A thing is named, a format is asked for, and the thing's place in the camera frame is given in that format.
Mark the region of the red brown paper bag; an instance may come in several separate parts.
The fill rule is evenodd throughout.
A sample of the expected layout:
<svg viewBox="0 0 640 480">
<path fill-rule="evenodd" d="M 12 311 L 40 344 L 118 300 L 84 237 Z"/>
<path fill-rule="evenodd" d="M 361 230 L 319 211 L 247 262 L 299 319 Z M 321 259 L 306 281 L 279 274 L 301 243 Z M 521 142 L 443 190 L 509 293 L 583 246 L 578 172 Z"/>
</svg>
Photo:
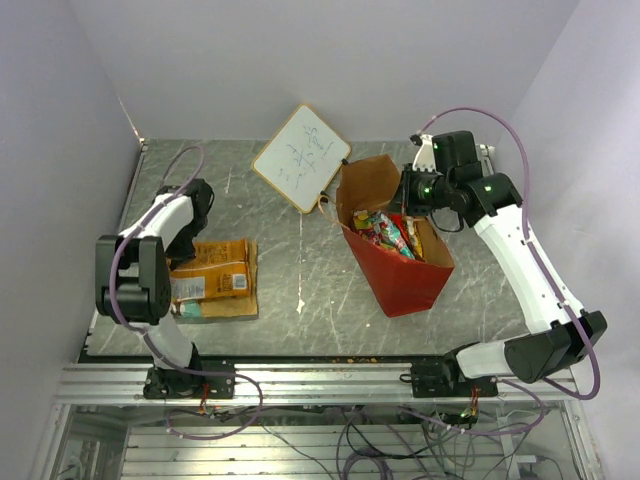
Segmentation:
<svg viewBox="0 0 640 480">
<path fill-rule="evenodd" d="M 453 258 L 431 223 L 417 216 L 424 259 L 410 259 L 359 236 L 353 226 L 356 211 L 383 211 L 400 229 L 410 247 L 404 224 L 407 215 L 390 212 L 390 201 L 401 175 L 390 156 L 378 155 L 340 167 L 336 194 L 322 193 L 318 207 L 334 206 L 335 214 L 323 214 L 343 233 L 358 265 L 384 314 L 398 317 L 431 309 L 454 270 Z"/>
</svg>

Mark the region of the orange snack packet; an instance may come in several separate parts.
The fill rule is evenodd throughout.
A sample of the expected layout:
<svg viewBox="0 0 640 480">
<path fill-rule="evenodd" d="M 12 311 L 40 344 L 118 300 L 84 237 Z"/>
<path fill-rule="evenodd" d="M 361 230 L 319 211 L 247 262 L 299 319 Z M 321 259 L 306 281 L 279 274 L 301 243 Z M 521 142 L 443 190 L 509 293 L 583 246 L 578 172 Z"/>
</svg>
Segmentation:
<svg viewBox="0 0 640 480">
<path fill-rule="evenodd" d="M 245 239 L 196 242 L 195 258 L 170 272 L 172 300 L 200 301 L 248 297 L 249 249 Z"/>
</svg>

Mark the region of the tan chips bag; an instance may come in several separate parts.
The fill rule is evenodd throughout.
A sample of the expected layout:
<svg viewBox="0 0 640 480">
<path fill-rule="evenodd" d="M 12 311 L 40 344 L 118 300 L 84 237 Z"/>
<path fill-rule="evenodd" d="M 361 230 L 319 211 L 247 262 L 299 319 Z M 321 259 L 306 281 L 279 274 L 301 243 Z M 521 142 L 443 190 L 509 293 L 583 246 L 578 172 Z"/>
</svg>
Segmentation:
<svg viewBox="0 0 640 480">
<path fill-rule="evenodd" d="M 183 301 L 172 300 L 171 312 L 176 317 L 191 319 L 218 319 L 252 317 L 258 314 L 257 301 L 257 244 L 245 239 L 249 249 L 249 272 L 251 292 L 248 297 L 222 298 L 217 300 Z"/>
</svg>

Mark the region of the teal candy packet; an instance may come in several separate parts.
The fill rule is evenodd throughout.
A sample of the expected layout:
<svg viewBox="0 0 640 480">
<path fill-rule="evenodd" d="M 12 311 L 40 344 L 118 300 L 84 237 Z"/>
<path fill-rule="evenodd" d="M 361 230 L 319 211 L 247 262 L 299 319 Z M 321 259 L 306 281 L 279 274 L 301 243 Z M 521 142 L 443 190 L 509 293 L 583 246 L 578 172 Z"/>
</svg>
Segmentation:
<svg viewBox="0 0 640 480">
<path fill-rule="evenodd" d="M 399 254 L 414 259 L 415 256 L 404 240 L 400 229 L 394 224 L 390 217 L 383 211 L 376 211 L 372 215 L 374 229 L 380 235 L 380 242 L 393 248 Z"/>
</svg>

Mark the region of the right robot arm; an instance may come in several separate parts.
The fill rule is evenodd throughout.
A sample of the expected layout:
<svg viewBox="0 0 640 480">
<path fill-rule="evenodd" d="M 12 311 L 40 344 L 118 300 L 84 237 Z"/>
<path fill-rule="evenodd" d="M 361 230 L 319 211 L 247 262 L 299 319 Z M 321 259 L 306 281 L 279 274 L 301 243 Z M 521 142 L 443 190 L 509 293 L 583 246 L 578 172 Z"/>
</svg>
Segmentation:
<svg viewBox="0 0 640 480">
<path fill-rule="evenodd" d="M 452 364 L 440 373 L 442 387 L 459 396 L 476 379 L 550 383 L 557 372 L 586 361 L 592 385 L 582 396 L 594 397 L 602 382 L 595 345 L 607 321 L 601 311 L 584 306 L 551 264 L 528 219 L 524 195 L 508 175 L 487 172 L 469 131 L 421 132 L 411 141 L 417 152 L 402 168 L 394 204 L 413 217 L 439 210 L 456 214 L 492 256 L 521 323 L 518 333 L 451 350 Z"/>
</svg>

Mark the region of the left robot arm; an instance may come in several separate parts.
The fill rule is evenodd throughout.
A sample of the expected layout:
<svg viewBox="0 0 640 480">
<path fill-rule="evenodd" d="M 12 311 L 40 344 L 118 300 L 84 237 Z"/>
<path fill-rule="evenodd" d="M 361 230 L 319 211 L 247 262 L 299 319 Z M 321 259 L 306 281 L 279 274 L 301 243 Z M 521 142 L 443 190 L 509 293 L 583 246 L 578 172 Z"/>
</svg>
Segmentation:
<svg viewBox="0 0 640 480">
<path fill-rule="evenodd" d="M 195 258 L 194 238 L 207 225 L 213 200 L 202 179 L 185 187 L 163 186 L 138 221 L 97 240 L 96 309 L 135 333 L 151 352 L 146 399 L 233 397 L 234 368 L 213 363 L 214 370 L 206 371 L 196 345 L 170 313 L 170 269 Z"/>
</svg>

